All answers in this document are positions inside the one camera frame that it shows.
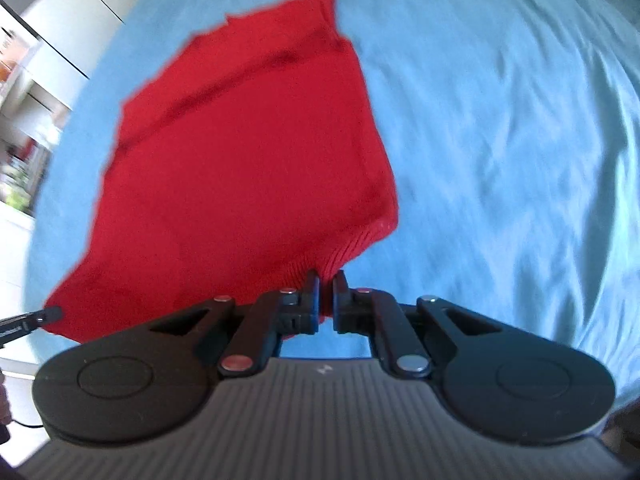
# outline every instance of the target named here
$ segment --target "white logo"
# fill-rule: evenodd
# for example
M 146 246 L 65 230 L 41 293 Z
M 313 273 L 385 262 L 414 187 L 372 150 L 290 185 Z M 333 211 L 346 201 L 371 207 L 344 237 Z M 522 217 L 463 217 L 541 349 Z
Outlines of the white logo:
M 316 372 L 318 372 L 319 374 L 325 375 L 329 372 L 333 372 L 334 369 L 331 368 L 329 365 L 323 365 L 322 368 L 316 368 Z

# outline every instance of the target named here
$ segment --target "blue bed sheet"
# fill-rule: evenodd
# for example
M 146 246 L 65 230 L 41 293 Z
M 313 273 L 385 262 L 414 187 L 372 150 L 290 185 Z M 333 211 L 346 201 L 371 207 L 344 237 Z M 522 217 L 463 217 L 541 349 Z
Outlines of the blue bed sheet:
M 27 309 L 83 254 L 121 102 L 191 34 L 276 1 L 140 1 L 53 156 Z M 609 367 L 619 406 L 640 395 L 640 33 L 605 0 L 337 0 L 337 18 L 400 206 L 396 232 L 347 264 L 350 282 L 572 345 Z M 329 328 L 285 354 L 368 351 Z M 32 343 L 43 359 L 68 345 Z

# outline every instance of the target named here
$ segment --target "bed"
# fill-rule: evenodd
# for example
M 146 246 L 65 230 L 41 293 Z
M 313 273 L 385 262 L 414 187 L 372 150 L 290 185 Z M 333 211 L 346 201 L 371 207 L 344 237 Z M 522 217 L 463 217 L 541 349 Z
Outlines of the bed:
M 278 0 L 140 0 L 82 93 L 36 206 L 25 308 L 87 244 L 121 102 L 197 31 Z M 337 0 L 399 197 L 353 285 L 436 294 L 579 348 L 640 396 L 640 0 Z M 40 359 L 72 342 L 47 333 Z M 368 354 L 330 324 L 291 356 Z

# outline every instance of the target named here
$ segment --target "red cloth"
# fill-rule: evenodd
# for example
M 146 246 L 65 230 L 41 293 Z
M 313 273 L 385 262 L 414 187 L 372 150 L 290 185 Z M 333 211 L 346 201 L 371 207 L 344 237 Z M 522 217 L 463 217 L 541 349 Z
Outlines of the red cloth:
M 230 294 L 326 282 L 398 223 L 393 175 L 334 0 L 191 40 L 124 106 L 84 260 L 47 305 L 80 342 Z

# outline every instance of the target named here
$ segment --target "gray ribbed panel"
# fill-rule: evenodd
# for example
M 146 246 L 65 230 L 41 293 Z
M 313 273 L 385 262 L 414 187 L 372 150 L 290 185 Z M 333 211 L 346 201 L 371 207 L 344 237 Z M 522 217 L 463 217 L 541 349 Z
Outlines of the gray ribbed panel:
M 272 359 L 256 377 L 223 382 L 200 415 L 171 434 L 119 449 L 53 440 L 20 473 L 29 480 L 600 480 L 626 470 L 594 438 L 544 448 L 485 438 L 454 420 L 426 384 L 389 377 L 375 360 Z

